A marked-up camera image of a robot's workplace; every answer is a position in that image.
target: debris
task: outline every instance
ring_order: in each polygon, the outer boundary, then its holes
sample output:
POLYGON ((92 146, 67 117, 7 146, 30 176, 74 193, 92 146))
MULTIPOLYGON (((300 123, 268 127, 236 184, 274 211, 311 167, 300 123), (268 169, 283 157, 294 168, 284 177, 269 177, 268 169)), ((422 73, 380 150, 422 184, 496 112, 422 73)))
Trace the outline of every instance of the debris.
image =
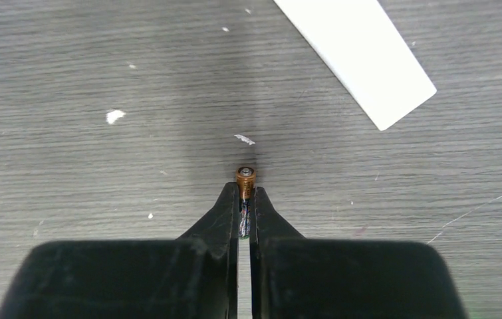
POLYGON ((117 119, 123 118, 125 115, 125 112, 122 112, 120 110, 113 110, 106 114, 106 121, 108 122, 108 124, 113 124, 115 121, 117 121, 117 119))
POLYGON ((249 145, 253 145, 255 142, 251 141, 250 138, 246 137, 246 136, 242 136, 240 134, 235 134, 234 135, 236 138, 240 139, 241 141, 249 144, 249 145))

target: copper battery top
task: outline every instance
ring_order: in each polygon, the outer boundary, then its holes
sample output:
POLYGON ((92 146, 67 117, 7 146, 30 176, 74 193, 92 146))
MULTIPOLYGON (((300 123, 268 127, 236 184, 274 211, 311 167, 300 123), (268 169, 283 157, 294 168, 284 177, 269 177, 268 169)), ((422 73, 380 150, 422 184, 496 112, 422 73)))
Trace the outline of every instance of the copper battery top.
POLYGON ((241 167, 235 173, 235 182, 239 186, 239 196, 242 200, 251 198, 251 191, 255 186, 257 172, 250 167, 241 167))

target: white card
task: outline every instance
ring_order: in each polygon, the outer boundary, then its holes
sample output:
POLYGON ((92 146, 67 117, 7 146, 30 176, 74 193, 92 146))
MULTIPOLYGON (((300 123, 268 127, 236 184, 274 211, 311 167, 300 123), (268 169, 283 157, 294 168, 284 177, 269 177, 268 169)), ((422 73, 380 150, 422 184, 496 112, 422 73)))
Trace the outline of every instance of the white card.
POLYGON ((274 0, 383 131, 437 89, 377 0, 274 0))

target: wooden surface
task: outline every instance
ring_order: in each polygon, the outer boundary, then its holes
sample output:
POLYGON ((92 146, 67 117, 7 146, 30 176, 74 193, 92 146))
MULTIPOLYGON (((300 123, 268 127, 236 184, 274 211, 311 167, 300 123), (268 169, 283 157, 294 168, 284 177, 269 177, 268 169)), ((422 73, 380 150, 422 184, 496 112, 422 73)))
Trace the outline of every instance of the wooden surface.
POLYGON ((270 0, 0 0, 0 302, 35 245, 177 237, 250 161, 308 237, 444 231, 502 318, 502 1, 382 5, 438 88, 385 132, 270 0))

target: gray wooden table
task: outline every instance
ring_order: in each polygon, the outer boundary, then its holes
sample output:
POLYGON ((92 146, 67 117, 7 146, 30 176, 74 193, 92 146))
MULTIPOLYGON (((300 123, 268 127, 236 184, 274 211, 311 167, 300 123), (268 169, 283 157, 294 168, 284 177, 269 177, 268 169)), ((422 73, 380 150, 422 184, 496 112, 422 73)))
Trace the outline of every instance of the gray wooden table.
POLYGON ((438 88, 385 132, 270 0, 105 3, 0 0, 0 302, 35 245, 177 237, 253 161, 308 237, 443 231, 502 318, 502 1, 382 1, 438 88))

